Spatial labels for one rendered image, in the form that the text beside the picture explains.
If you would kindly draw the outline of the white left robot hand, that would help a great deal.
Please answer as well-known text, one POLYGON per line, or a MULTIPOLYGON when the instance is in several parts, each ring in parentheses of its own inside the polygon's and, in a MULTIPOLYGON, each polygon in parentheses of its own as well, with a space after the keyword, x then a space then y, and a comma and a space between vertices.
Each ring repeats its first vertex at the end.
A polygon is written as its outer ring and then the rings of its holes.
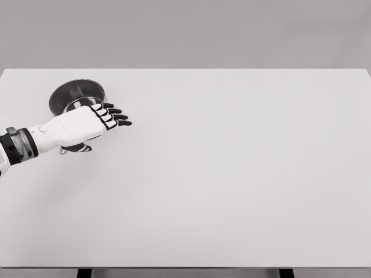
POLYGON ((50 147, 60 146, 62 152, 89 152, 86 141, 120 126, 130 126, 129 117, 113 104, 101 103, 73 109, 48 121, 41 128, 50 147))

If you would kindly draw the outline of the steel pot with handle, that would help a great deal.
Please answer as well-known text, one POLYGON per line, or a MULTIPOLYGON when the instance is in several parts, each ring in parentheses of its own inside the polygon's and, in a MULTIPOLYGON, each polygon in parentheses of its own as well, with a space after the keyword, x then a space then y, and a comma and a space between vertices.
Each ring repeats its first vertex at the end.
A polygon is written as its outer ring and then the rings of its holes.
POLYGON ((106 102, 106 93, 101 84, 90 79, 75 79, 60 85, 49 99, 49 109, 56 117, 82 106, 106 102))

